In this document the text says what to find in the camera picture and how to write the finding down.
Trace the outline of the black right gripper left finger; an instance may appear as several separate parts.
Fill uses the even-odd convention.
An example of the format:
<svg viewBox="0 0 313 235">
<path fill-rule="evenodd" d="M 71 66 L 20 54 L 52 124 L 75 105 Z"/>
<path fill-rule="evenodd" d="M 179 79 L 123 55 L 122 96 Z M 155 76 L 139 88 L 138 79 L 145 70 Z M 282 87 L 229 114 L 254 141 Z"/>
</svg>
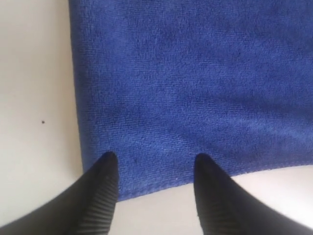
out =
<svg viewBox="0 0 313 235">
<path fill-rule="evenodd" d="M 2 235 L 107 235 L 118 200 L 118 160 L 107 152 L 73 185 L 1 227 Z"/>
</svg>

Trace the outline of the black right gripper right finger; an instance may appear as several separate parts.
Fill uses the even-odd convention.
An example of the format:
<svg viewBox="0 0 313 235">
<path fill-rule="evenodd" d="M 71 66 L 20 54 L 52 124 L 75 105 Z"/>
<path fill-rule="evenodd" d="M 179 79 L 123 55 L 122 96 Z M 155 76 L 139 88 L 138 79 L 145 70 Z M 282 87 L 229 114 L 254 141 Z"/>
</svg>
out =
<svg viewBox="0 0 313 235">
<path fill-rule="evenodd" d="M 205 235 L 311 235 L 240 187 L 209 155 L 194 164 L 194 194 Z"/>
</svg>

